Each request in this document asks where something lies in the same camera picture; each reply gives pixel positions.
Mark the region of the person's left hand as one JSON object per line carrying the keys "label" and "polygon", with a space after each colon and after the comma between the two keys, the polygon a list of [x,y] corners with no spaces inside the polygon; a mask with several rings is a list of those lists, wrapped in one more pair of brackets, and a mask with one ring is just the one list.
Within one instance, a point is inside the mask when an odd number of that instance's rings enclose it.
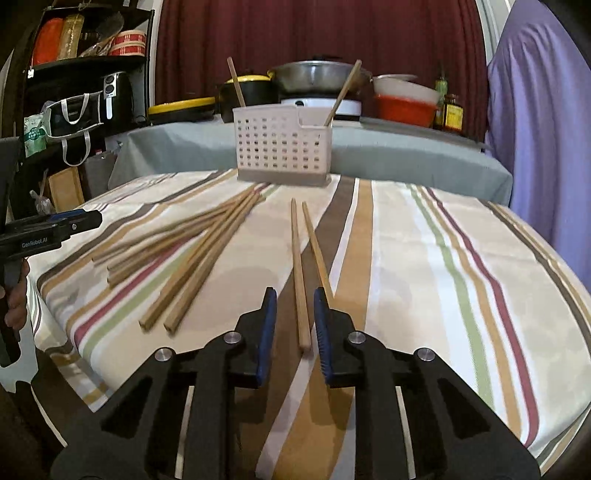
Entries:
{"label": "person's left hand", "polygon": [[30,266],[26,259],[22,261],[19,282],[14,288],[6,293],[1,289],[1,298],[7,298],[7,313],[3,317],[4,323],[19,333],[25,326],[27,320],[27,276]]}

